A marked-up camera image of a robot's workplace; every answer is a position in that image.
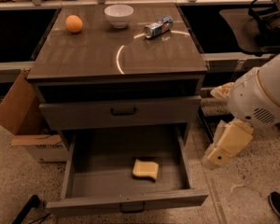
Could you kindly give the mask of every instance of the white bowl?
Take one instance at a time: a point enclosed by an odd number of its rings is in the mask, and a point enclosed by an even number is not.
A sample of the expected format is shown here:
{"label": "white bowl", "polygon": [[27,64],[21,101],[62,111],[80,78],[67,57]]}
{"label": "white bowl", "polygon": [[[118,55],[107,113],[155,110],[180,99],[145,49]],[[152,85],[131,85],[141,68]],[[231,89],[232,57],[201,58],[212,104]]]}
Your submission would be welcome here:
{"label": "white bowl", "polygon": [[112,5],[105,9],[105,17],[116,28],[124,28],[133,16],[133,8],[128,5]]}

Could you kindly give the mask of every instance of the concrete floor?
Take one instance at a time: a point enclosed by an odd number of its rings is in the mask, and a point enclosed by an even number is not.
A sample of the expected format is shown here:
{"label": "concrete floor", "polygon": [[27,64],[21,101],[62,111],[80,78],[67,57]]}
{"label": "concrete floor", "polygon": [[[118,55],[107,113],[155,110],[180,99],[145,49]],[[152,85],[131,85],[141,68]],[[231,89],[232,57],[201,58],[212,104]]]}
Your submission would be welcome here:
{"label": "concrete floor", "polygon": [[[203,103],[206,113],[217,105]],[[35,161],[23,147],[11,147],[13,135],[0,126],[0,224],[14,218],[36,194],[44,201],[58,201],[65,164]],[[207,189],[209,197],[199,207],[146,211],[140,214],[112,214],[57,218],[43,223],[191,223],[191,224],[278,224],[267,196],[280,192],[280,129],[255,130],[254,140],[237,157],[216,170],[202,165],[209,141],[199,119],[193,123],[186,145],[190,175],[196,189]],[[44,216],[45,208],[33,209],[23,223]]]}

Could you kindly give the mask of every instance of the yellow sponge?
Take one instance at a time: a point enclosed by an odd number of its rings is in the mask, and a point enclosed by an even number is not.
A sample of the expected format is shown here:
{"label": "yellow sponge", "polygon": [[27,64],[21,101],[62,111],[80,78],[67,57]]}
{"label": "yellow sponge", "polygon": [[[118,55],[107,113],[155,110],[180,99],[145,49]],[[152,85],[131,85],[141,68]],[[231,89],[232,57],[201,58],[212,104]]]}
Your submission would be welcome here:
{"label": "yellow sponge", "polygon": [[159,165],[154,161],[140,161],[136,159],[133,166],[133,175],[137,177],[150,177],[157,180]]}

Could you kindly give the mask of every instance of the cardboard flap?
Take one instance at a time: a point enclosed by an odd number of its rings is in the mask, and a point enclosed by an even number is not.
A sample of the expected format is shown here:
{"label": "cardboard flap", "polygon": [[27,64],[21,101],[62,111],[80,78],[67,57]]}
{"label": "cardboard flap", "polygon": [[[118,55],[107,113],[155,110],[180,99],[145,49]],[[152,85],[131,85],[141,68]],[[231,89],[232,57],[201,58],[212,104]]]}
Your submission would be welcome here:
{"label": "cardboard flap", "polygon": [[45,123],[28,74],[21,71],[0,104],[0,125],[13,134],[38,134]]}
{"label": "cardboard flap", "polygon": [[53,146],[62,142],[58,134],[54,135],[15,135],[11,141],[12,146]]}

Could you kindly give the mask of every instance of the can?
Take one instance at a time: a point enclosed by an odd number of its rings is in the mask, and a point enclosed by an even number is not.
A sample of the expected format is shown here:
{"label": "can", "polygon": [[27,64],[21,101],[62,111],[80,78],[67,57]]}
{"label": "can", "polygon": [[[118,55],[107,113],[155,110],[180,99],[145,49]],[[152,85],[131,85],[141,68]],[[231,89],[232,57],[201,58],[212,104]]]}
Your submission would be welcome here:
{"label": "can", "polygon": [[160,19],[157,19],[156,22],[146,25],[144,27],[144,33],[147,38],[152,38],[157,35],[161,35],[170,30],[174,25],[174,22],[171,17],[166,16]]}

